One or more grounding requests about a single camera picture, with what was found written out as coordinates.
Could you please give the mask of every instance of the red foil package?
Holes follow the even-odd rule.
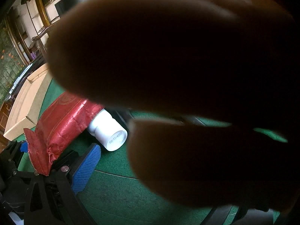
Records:
[[[34,131],[24,128],[29,158],[35,170],[48,176],[53,161],[103,108],[69,92],[61,94],[44,111]]]

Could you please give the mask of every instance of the cardboard box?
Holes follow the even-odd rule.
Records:
[[[47,64],[27,77],[9,114],[3,135],[5,138],[14,140],[24,133],[23,128],[31,129],[36,126],[51,80]]]

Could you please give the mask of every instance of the metal bolt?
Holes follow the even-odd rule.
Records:
[[[62,172],[66,172],[66,171],[68,171],[69,170],[69,167],[68,166],[63,166],[62,168],[61,168],[61,171]]]

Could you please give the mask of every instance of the green felt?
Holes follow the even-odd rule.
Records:
[[[23,157],[18,166],[18,170],[23,171],[23,172],[34,172],[35,171],[35,168],[31,164],[31,161],[29,159],[28,153],[23,154]]]
[[[274,211],[273,212],[273,223],[277,220],[277,218],[279,217],[280,212],[279,211]]]
[[[207,127],[228,127],[231,123],[220,122],[213,119],[197,117],[200,119]]]
[[[25,135],[22,134],[22,135],[20,135],[19,137],[15,138],[15,140],[18,141],[18,142],[20,142],[20,141],[22,141],[22,140],[25,140]]]
[[[210,211],[209,208],[191,209],[171,204],[151,193],[135,178],[99,171],[93,172],[78,197],[82,202],[109,214],[160,224],[200,224]]]
[[[51,103],[55,101],[56,98],[59,97],[64,91],[65,90],[61,86],[59,86],[54,79],[51,80],[44,97],[42,107],[40,109],[39,118],[41,117],[43,112],[51,105]]]
[[[268,129],[261,129],[261,128],[255,128],[254,129],[256,132],[265,134],[267,136],[269,136],[271,139],[276,140],[276,141],[280,141],[283,143],[287,143],[287,139],[275,134],[273,131],[268,130]]]
[[[151,113],[151,112],[138,112],[138,111],[131,111],[131,114],[133,115],[133,117],[135,119],[138,119],[138,118],[148,118],[148,119],[155,119],[155,118],[158,118],[158,117],[161,117],[160,115],[158,114],[155,114],[155,113]]]
[[[233,206],[228,214],[228,217],[226,218],[225,222],[223,223],[223,225],[229,225],[232,223],[234,217],[236,216],[236,213],[238,211],[238,207],[237,206]]]
[[[82,155],[91,143],[98,143],[101,147],[101,159],[96,170],[124,177],[134,177],[126,158],[126,142],[118,150],[111,152],[106,150],[89,132],[84,131],[65,149],[64,153],[75,150]]]
[[[101,211],[97,208],[94,208],[86,203],[83,203],[86,210],[89,212],[89,214],[92,216],[92,218],[95,220],[97,224],[105,224],[105,225],[124,225],[124,224],[130,224],[130,225],[155,225],[158,223],[152,223],[152,222],[144,222],[144,221],[138,221],[133,220],[129,218],[120,217],[114,214],[110,214],[104,211]]]

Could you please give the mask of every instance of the blue gripper pad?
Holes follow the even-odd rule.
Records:
[[[83,191],[101,157],[101,148],[95,145],[75,172],[72,189],[75,194]]]
[[[24,143],[21,144],[20,152],[28,152],[28,143],[27,143],[27,141],[25,141]]]

